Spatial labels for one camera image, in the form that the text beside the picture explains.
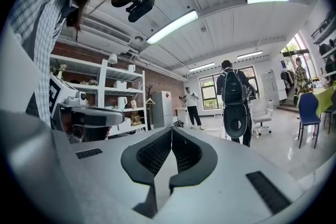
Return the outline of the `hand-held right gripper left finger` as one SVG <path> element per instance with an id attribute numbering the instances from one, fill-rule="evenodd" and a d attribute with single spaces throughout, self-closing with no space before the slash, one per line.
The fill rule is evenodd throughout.
<path id="1" fill-rule="evenodd" d="M 131 180 L 149 187 L 146 200 L 133 207 L 134 211 L 148 218 L 157 213 L 154 178 L 166 161 L 171 144 L 172 129 L 167 127 L 128 146 L 121 154 L 121 166 Z"/>

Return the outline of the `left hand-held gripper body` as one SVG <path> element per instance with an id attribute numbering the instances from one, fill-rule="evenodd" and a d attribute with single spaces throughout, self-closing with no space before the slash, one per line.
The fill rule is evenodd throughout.
<path id="1" fill-rule="evenodd" d="M 110 127 L 124 121 L 124 113 L 87 104 L 86 94 L 51 75 L 49 110 L 53 130 L 62 131 L 70 143 L 104 140 Z"/>

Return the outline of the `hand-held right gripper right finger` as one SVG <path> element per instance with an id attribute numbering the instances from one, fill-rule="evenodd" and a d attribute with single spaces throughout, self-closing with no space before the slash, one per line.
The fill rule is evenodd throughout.
<path id="1" fill-rule="evenodd" d="M 217 166 L 218 156 L 213 147 L 178 127 L 172 128 L 172 151 L 177 174 L 169 180 L 170 192 L 178 187 L 199 185 Z"/>

